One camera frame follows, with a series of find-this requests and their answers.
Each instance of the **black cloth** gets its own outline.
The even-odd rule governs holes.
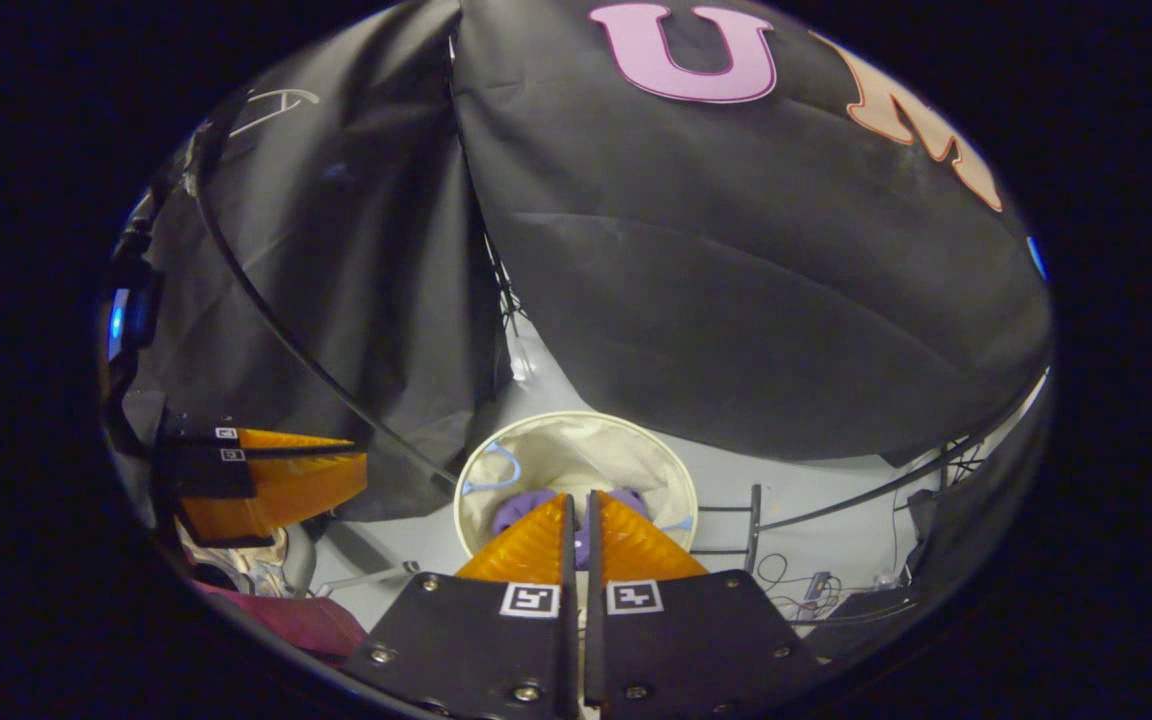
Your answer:
[[[463,454],[468,423],[508,367],[448,99],[458,12],[447,0],[404,3],[271,68],[251,97],[300,92],[248,103],[209,183],[230,247],[294,336],[439,465]],[[154,235],[149,256],[168,279],[142,373],[173,409],[370,438],[260,324],[191,197],[172,194]],[[448,502],[448,483],[385,441],[367,452],[369,487],[340,518],[407,518]]]
[[[677,65],[726,68],[694,3],[659,3]],[[453,101],[486,227],[596,410],[764,457],[910,456],[1033,382],[1051,310],[1000,169],[1001,214],[861,127],[808,28],[707,3],[774,28],[772,94],[719,105],[626,82],[602,0],[462,5]]]

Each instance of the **purple garment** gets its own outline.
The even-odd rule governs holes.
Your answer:
[[[643,497],[636,488],[614,488],[607,495],[616,498],[616,500],[632,507],[644,518],[650,520],[646,503],[643,502]],[[576,569],[589,570],[589,507],[585,507],[585,524],[576,533]]]
[[[538,509],[544,503],[553,500],[558,495],[552,488],[536,488],[531,492],[521,492],[509,500],[503,501],[492,520],[492,537],[498,537],[509,525],[517,523],[528,511]]]

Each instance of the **screw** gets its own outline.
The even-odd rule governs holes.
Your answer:
[[[531,685],[520,685],[513,688],[513,697],[517,702],[538,702],[540,699],[540,691]]]

